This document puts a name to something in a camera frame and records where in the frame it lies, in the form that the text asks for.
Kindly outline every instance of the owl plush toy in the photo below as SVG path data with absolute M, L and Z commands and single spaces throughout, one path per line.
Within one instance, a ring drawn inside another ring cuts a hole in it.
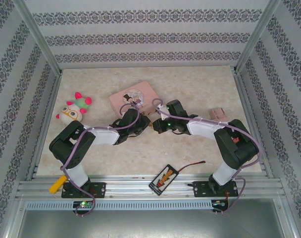
M 82 114 L 87 112 L 92 103 L 90 97 L 84 98 L 79 92 L 75 93 L 75 98 L 74 102 L 67 101 L 67 106 L 63 107 L 60 113 L 56 115 L 56 118 L 66 125 L 69 125 L 73 120 L 81 121 Z

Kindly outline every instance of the yellow block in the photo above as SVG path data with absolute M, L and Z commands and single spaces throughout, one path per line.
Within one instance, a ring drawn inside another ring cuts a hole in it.
M 67 181 L 65 175 L 61 176 L 49 189 L 52 194 L 57 193 L 58 189 Z

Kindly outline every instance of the wallpaper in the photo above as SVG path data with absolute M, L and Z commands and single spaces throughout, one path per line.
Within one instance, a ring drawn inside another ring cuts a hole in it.
M 301 233 L 301 1 L 279 4 L 241 76 Z
M 55 75 L 10 0 L 0 0 L 0 235 L 26 178 Z
M 61 68 L 235 66 L 268 0 L 26 0 Z

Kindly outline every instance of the marble floor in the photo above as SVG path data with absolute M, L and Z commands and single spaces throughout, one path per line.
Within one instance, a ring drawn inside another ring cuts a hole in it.
M 209 111 L 222 107 L 229 120 L 239 119 L 247 127 L 229 66 L 65 69 L 37 175 L 62 174 L 61 163 L 49 151 L 49 144 L 64 129 L 55 115 L 66 101 L 74 100 L 76 91 L 93 100 L 82 124 L 107 126 L 117 119 L 109 96 L 144 80 L 165 103 L 178 99 L 189 115 L 210 119 Z M 150 116 L 152 121 L 157 118 L 158 114 Z M 148 127 L 142 135 L 120 145 L 91 146 L 82 164 L 89 175 L 154 175 L 167 164 L 179 169 L 201 160 L 206 163 L 190 166 L 182 173 L 212 173 L 219 167 L 222 157 L 214 140 L 171 132 L 158 135 Z M 261 169 L 256 164 L 244 171 L 257 173 Z

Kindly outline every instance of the battery pack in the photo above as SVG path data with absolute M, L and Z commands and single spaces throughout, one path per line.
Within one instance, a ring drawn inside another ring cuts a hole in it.
M 149 187 L 160 196 L 162 192 L 173 182 L 179 172 L 170 165 L 167 165 L 149 184 Z

